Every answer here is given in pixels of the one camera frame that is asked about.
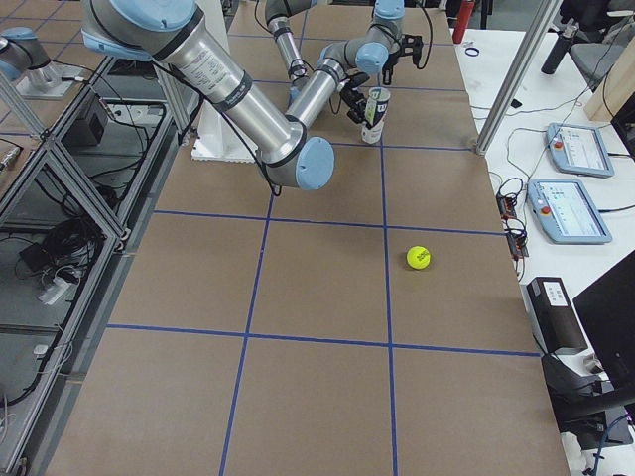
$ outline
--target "black box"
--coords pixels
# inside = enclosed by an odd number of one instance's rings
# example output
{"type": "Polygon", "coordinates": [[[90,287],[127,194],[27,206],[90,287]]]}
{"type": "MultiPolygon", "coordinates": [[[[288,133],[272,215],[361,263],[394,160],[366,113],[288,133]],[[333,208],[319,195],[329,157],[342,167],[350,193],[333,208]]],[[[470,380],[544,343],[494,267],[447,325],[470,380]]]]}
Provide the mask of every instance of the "black box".
{"type": "Polygon", "coordinates": [[[24,261],[34,273],[37,273],[42,270],[44,266],[51,263],[51,257],[40,243],[29,245],[22,250],[19,255],[22,261],[24,261]]]}
{"type": "Polygon", "coordinates": [[[101,142],[107,122],[108,113],[93,95],[79,111],[62,143],[66,147],[96,146],[101,142]]]}
{"type": "Polygon", "coordinates": [[[574,355],[586,350],[572,303],[560,278],[536,278],[527,285],[547,352],[574,355]]]}

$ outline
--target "screen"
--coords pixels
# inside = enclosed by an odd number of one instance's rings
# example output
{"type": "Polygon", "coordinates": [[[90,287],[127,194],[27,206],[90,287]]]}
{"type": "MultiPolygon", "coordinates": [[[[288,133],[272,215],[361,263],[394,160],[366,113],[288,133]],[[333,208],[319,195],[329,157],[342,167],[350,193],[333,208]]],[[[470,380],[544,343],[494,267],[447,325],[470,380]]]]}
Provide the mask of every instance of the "screen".
{"type": "MultiPolygon", "coordinates": [[[[574,298],[573,305],[613,387],[635,384],[635,252],[574,298]]],[[[635,405],[626,408],[635,416],[635,405]]]]}
{"type": "Polygon", "coordinates": [[[567,163],[570,166],[607,170],[595,131],[561,127],[560,137],[565,144],[567,163]]]}
{"type": "Polygon", "coordinates": [[[563,236],[604,236],[577,183],[540,182],[539,186],[563,236]]]}

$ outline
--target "tennis ball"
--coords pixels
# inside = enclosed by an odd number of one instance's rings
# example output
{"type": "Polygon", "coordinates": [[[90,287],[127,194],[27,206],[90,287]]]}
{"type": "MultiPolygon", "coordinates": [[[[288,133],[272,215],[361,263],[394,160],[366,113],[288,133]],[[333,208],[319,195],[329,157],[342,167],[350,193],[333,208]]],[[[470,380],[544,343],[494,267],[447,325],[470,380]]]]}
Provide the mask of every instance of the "tennis ball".
{"type": "Polygon", "coordinates": [[[406,254],[406,261],[411,268],[414,268],[415,270],[422,270],[423,268],[428,267],[432,256],[433,255],[427,248],[424,248],[423,246],[413,246],[406,254]]]}

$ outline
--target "light blue joint cap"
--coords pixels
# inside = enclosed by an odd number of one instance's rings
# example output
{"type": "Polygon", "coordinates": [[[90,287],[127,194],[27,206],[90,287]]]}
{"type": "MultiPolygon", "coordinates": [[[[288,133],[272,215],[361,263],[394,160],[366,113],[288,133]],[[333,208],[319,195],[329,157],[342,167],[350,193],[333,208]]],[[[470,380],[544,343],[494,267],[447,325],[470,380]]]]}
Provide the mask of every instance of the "light blue joint cap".
{"type": "Polygon", "coordinates": [[[399,20],[404,17],[404,0],[377,0],[375,16],[384,20],[399,20]]]}
{"type": "Polygon", "coordinates": [[[18,69],[2,60],[0,60],[0,72],[7,76],[7,79],[11,82],[20,77],[20,71],[18,69]]]}
{"type": "Polygon", "coordinates": [[[194,12],[194,0],[110,0],[129,22],[151,32],[173,32],[184,27],[194,12]]]}
{"type": "Polygon", "coordinates": [[[388,60],[388,49],[381,43],[371,42],[357,50],[355,62],[366,74],[377,74],[388,60]]]}
{"type": "Polygon", "coordinates": [[[327,139],[311,137],[302,147],[296,163],[296,181],[302,190],[325,186],[335,169],[335,152],[327,139]]]}
{"type": "Polygon", "coordinates": [[[295,86],[291,86],[291,88],[289,89],[290,103],[293,103],[298,98],[299,95],[300,95],[300,90],[295,86]]]}
{"type": "Polygon", "coordinates": [[[27,27],[14,27],[7,28],[4,32],[0,33],[7,40],[36,40],[36,34],[33,33],[33,30],[27,27]]]}
{"type": "Polygon", "coordinates": [[[326,58],[326,52],[328,51],[328,48],[330,48],[330,46],[324,47],[321,52],[319,52],[319,58],[317,59],[318,61],[322,61],[324,58],[326,58]]]}
{"type": "Polygon", "coordinates": [[[150,54],[144,50],[123,47],[117,43],[111,42],[110,40],[106,40],[105,38],[90,35],[84,30],[82,30],[81,33],[83,34],[83,43],[85,46],[89,50],[93,50],[94,52],[102,55],[134,61],[149,61],[152,59],[150,54]]]}

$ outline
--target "red bottle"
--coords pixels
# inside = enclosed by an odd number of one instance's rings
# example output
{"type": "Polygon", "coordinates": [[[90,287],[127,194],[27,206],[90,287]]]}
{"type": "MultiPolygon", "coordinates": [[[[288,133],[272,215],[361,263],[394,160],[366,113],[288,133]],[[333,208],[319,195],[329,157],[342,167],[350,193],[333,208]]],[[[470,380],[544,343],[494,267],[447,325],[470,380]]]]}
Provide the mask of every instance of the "red bottle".
{"type": "Polygon", "coordinates": [[[474,0],[463,0],[461,2],[456,25],[454,26],[454,33],[452,34],[452,41],[455,45],[463,41],[463,35],[465,34],[469,17],[472,16],[472,10],[474,10],[474,0]]]}

